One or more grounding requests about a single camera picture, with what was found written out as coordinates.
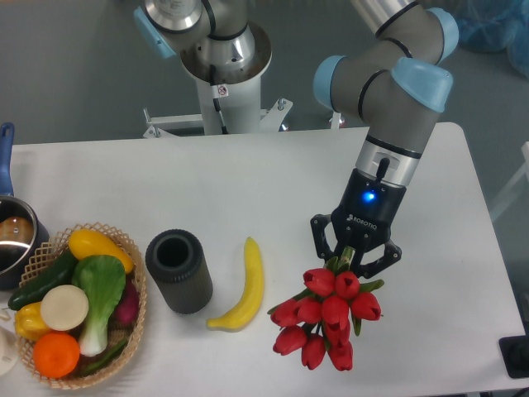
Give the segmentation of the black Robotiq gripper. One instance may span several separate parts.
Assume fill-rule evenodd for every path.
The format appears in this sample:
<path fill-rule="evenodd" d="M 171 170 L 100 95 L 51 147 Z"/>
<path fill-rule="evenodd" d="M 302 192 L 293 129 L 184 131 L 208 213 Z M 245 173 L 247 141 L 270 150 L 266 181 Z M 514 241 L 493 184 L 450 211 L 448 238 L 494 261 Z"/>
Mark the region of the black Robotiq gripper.
<path fill-rule="evenodd" d="M 317 214 L 310 221 L 317 256 L 330 260 L 346 247 L 355 250 L 357 259 L 384 246 L 383 255 L 361 265 L 359 275 L 370 279 L 402 259 L 402 249 L 391 240 L 391 226 L 407 189 L 372 179 L 354 169 L 338 207 L 331 214 Z M 326 239 L 326 227 L 332 224 L 336 236 L 334 249 Z"/>

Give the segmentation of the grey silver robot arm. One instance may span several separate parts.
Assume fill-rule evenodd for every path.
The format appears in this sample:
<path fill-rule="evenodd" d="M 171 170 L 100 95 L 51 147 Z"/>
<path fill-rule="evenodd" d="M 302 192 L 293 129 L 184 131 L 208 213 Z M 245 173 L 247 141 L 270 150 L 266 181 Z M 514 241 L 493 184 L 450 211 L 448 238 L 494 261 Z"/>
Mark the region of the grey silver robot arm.
<path fill-rule="evenodd" d="M 443 113 L 453 79 L 440 67 L 459 40 L 451 14 L 415 1 L 357 1 L 377 38 L 357 59 L 332 56 L 313 78 L 315 99 L 369 128 L 337 208 L 312 218 L 317 255 L 354 254 L 371 278 L 401 258 L 391 225 Z M 194 78 L 208 135 L 260 132 L 260 79 L 271 60 L 266 33 L 245 1 L 143 1 L 134 20 L 162 57 L 178 56 Z"/>

